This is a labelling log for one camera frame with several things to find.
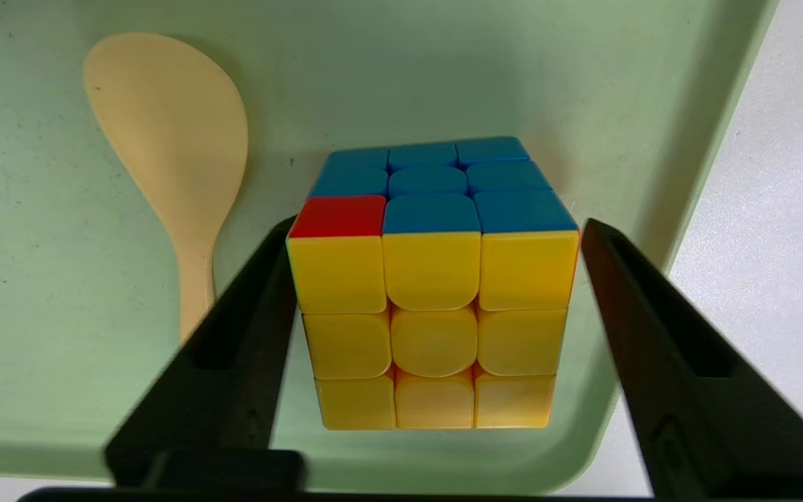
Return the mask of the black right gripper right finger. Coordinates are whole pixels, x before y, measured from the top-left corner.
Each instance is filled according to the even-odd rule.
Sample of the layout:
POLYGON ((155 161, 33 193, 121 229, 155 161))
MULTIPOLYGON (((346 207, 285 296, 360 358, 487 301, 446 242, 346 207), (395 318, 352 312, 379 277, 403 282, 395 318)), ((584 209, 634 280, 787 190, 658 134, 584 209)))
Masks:
POLYGON ((657 499, 803 499, 803 417, 624 234, 582 255, 657 499))

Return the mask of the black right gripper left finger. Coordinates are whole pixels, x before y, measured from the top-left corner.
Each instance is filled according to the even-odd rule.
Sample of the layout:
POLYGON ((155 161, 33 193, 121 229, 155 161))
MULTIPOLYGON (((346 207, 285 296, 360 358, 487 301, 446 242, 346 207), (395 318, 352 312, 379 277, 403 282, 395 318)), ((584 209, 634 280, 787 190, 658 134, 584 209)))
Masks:
POLYGON ((293 221, 268 232, 109 440, 118 488, 302 487, 303 456, 270 449, 297 306, 293 221))

